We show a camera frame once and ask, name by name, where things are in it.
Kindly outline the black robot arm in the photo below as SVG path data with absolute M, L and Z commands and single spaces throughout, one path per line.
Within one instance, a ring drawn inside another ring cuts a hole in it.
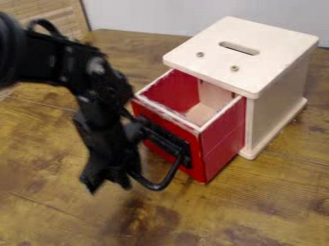
M 133 116 L 124 105 L 132 86 L 112 69 L 104 53 L 89 44 L 69 40 L 40 18 L 21 27 L 0 12 L 0 88 L 18 82 L 61 86 L 73 94 L 79 110 L 73 123 L 88 151 L 80 182 L 95 192 L 109 181 L 131 188 L 128 173 L 141 171 L 137 148 L 128 133 Z

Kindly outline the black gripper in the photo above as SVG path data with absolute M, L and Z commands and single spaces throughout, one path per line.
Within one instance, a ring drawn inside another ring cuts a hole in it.
M 92 116 L 89 111 L 79 110 L 73 122 L 88 150 L 88 160 L 80 174 L 80 182 L 91 195 L 105 180 L 124 190 L 132 185 L 128 175 L 141 173 L 140 155 L 133 140 L 139 124 L 127 109 L 115 117 Z

